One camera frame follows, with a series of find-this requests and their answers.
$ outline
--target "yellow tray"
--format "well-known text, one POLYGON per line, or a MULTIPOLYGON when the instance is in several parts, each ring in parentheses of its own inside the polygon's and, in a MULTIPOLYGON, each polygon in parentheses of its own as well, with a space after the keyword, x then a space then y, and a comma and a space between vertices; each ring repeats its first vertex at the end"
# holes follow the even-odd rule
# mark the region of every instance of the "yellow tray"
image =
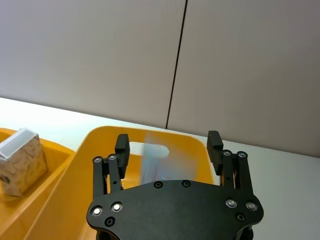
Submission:
MULTIPOLYGON (((0 128, 0 142, 16 131, 0 128)), ((23 240, 75 152, 57 143, 40 140, 48 172, 22 197, 2 194, 0 187, 0 240, 23 240)))
MULTIPOLYGON (((85 138, 25 240, 95 240, 96 232, 86 221, 93 195, 92 159, 114 153, 119 134, 128 134, 130 141, 143 143, 149 133, 156 137, 158 144, 172 146, 178 143, 178 150, 197 159, 195 180, 213 184, 207 149, 197 139, 135 128, 99 127, 85 138)), ((140 163, 141 156, 130 155, 125 179, 122 180, 125 189, 139 185, 140 163)))

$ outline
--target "white tabletop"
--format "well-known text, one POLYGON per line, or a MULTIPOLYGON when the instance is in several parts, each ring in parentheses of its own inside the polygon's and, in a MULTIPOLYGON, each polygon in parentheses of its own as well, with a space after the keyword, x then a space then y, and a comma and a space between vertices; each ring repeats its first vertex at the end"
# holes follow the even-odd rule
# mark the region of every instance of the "white tabletop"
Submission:
MULTIPOLYGON (((0 128, 29 128, 47 139, 77 150, 86 135, 101 126, 177 133, 157 127, 0 98, 0 128)), ((204 144, 205 136, 191 135, 204 144)), ((224 149, 248 153, 254 194, 264 217, 253 227, 254 239, 320 238, 320 158, 223 141, 224 149)), ((215 183, 219 178, 214 176, 215 183)))

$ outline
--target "cardboard box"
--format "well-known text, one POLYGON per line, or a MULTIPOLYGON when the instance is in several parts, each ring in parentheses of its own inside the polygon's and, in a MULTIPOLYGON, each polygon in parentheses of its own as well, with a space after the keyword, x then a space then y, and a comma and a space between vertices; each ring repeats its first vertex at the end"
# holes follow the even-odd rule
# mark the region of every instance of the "cardboard box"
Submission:
POLYGON ((22 128, 0 143, 2 192, 22 196, 48 170, 39 135, 22 128))

